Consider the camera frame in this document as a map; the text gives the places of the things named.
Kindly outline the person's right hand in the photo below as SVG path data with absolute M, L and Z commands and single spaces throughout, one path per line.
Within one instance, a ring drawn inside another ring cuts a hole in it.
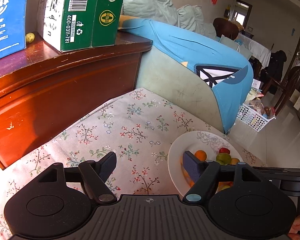
M 296 217 L 294 223 L 289 231 L 288 237 L 292 240 L 300 240 L 300 215 Z

